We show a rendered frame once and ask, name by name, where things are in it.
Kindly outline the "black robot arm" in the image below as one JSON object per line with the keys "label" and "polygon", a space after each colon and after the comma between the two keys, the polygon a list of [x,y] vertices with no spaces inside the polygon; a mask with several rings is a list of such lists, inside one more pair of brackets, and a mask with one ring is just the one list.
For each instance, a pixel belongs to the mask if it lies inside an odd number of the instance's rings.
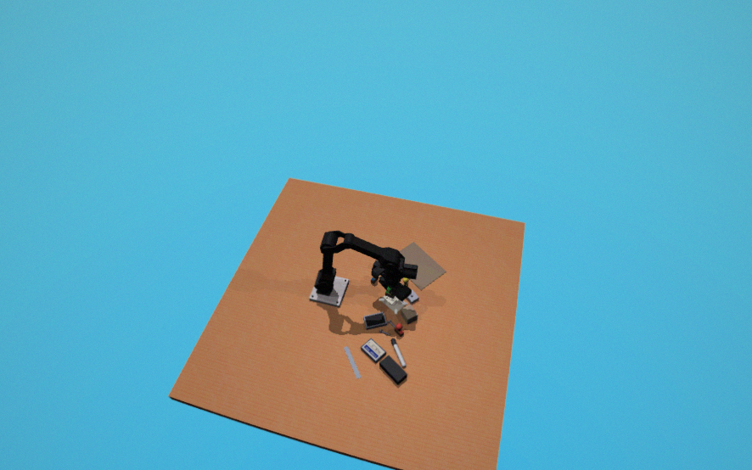
{"label": "black robot arm", "polygon": [[[338,238],[344,238],[343,243],[337,244]],[[337,245],[336,245],[337,244]],[[405,264],[405,257],[397,249],[390,247],[381,248],[375,244],[369,243],[363,239],[355,237],[352,233],[343,233],[341,231],[325,232],[320,245],[323,254],[323,268],[318,271],[314,288],[316,294],[329,296],[333,290],[336,268],[333,268],[333,256],[344,249],[353,249],[364,255],[376,259],[380,263],[380,268],[384,268],[384,274],[388,278],[398,277],[398,282],[402,278],[417,278],[418,266]]]}

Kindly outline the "tan cube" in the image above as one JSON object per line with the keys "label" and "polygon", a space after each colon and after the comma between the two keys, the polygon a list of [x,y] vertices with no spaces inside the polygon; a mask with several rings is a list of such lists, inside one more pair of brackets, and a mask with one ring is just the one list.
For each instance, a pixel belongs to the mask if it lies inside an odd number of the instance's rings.
{"label": "tan cube", "polygon": [[407,324],[418,319],[418,313],[413,309],[412,305],[402,308],[401,316],[404,318]]}

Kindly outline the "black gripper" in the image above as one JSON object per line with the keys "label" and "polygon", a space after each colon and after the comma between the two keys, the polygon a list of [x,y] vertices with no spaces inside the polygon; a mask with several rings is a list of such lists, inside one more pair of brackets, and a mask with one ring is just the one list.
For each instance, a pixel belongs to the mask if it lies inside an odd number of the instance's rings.
{"label": "black gripper", "polygon": [[405,300],[409,295],[412,294],[412,290],[407,285],[403,286],[398,282],[398,277],[400,276],[400,274],[398,274],[398,276],[395,278],[388,278],[384,274],[384,268],[380,268],[380,265],[378,265],[374,269],[372,269],[371,275],[375,279],[377,279],[378,276],[381,275],[381,277],[379,278],[379,283],[386,289],[386,291],[388,287],[392,288],[390,294],[395,295],[400,301]]}

